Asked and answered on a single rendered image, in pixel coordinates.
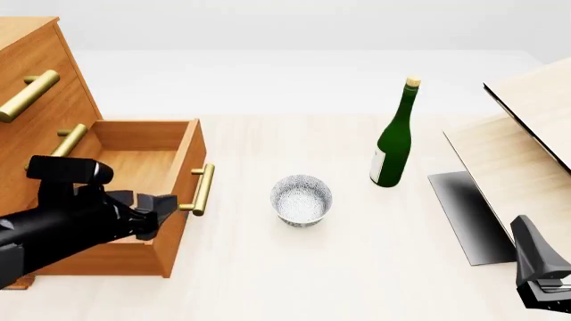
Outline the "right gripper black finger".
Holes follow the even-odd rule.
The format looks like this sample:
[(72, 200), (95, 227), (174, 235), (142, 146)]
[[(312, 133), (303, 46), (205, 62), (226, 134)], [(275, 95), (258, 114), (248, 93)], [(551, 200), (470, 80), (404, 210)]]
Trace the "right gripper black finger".
[(560, 280), (571, 275), (571, 263), (547, 243), (528, 216), (517, 216), (510, 226), (516, 247), (517, 287), (528, 281)]

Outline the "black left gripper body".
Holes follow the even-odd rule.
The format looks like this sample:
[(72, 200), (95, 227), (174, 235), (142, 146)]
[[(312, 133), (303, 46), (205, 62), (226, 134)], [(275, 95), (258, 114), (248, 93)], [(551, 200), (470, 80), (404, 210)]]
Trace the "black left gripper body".
[(106, 200), (109, 213), (103, 240), (119, 240), (135, 236), (137, 240), (152, 240), (158, 234), (158, 214), (153, 201), (139, 200), (136, 208), (112, 200)]

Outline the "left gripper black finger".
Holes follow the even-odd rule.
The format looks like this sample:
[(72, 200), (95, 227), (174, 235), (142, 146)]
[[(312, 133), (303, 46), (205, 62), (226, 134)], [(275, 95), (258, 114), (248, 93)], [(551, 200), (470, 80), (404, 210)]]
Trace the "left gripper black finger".
[(157, 221), (166, 221), (178, 210), (178, 197), (174, 194), (137, 194), (135, 210), (141, 213), (156, 213)]
[(108, 195), (122, 204), (131, 207), (134, 204), (134, 194), (129, 190), (109, 191)]

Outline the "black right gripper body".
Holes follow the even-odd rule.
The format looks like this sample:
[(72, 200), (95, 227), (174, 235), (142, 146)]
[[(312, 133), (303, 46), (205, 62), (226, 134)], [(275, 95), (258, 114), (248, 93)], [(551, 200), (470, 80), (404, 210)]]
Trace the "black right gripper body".
[(527, 309), (571, 313), (571, 284), (560, 280), (530, 280), (519, 285), (517, 293)]

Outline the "open wooden drawer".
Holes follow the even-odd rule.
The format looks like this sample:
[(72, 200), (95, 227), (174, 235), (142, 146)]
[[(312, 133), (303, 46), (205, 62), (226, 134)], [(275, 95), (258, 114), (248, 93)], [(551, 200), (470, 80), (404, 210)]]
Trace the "open wooden drawer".
[[(111, 190), (174, 194), (194, 201), (206, 147), (200, 121), (98, 120), (68, 157), (98, 160), (114, 170)], [(170, 277), (188, 213), (177, 210), (150, 241), (127, 237), (97, 245), (48, 267), (40, 275)]]

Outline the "patterned white and black bowl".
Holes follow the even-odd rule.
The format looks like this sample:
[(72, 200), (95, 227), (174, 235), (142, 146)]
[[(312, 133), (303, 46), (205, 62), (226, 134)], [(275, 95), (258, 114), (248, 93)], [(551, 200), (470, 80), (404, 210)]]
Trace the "patterned white and black bowl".
[(315, 226), (326, 216), (333, 205), (333, 195), (320, 179), (298, 174), (277, 181), (269, 201), (281, 221), (304, 228)]

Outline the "wooden cabinet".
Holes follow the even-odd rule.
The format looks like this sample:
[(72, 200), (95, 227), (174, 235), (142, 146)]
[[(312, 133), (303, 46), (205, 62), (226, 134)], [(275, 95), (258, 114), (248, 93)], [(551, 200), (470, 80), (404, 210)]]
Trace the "wooden cabinet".
[[(77, 63), (76, 63), (72, 53), (70, 52), (70, 48), (67, 45), (66, 40), (64, 39), (62, 31), (59, 28), (59, 25), (57, 23), (58, 20), (59, 19), (56, 17), (0, 17), (0, 50), (4, 50), (9, 45), (12, 45), (15, 42), (17, 42), (18, 40), (23, 39), (23, 37), (31, 34), (34, 31), (38, 31), (43, 27), (54, 26), (55, 31), (57, 31), (58, 34), (60, 35), (60, 37), (62, 37), (63, 43), (64, 43), (66, 49), (68, 50), (69, 55), (72, 56), (72, 60), (75, 63), (75, 66), (76, 66), (78, 73), (83, 78)], [(99, 120), (101, 118), (101, 114), (99, 113), (99, 110), (97, 109), (95, 101), (93, 100), (93, 97), (92, 97), (92, 95), (91, 95), (91, 93), (87, 87), (87, 84), (86, 84), (84, 78), (83, 78), (82, 82), (83, 82), (84, 88), (88, 91), (88, 96), (89, 96), (90, 102), (92, 103), (93, 109), (95, 110), (95, 112), (97, 114), (97, 120)], [(33, 207), (35, 200), (31, 203), (29, 208)]]

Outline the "pale wooden rack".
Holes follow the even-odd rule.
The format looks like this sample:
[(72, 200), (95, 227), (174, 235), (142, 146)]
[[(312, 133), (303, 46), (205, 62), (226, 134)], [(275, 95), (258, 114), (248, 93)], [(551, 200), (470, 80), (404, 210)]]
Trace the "pale wooden rack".
[(505, 231), (528, 216), (571, 261), (571, 57), (484, 90), (501, 114), (445, 137)]

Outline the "green wine bottle with cork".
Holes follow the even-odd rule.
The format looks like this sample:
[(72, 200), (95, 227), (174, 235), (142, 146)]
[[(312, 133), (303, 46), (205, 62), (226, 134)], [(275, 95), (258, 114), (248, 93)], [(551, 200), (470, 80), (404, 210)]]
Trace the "green wine bottle with cork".
[(368, 173), (377, 186), (389, 188), (401, 181), (410, 155), (410, 117), (420, 84), (420, 77), (407, 77), (397, 112), (377, 140)]

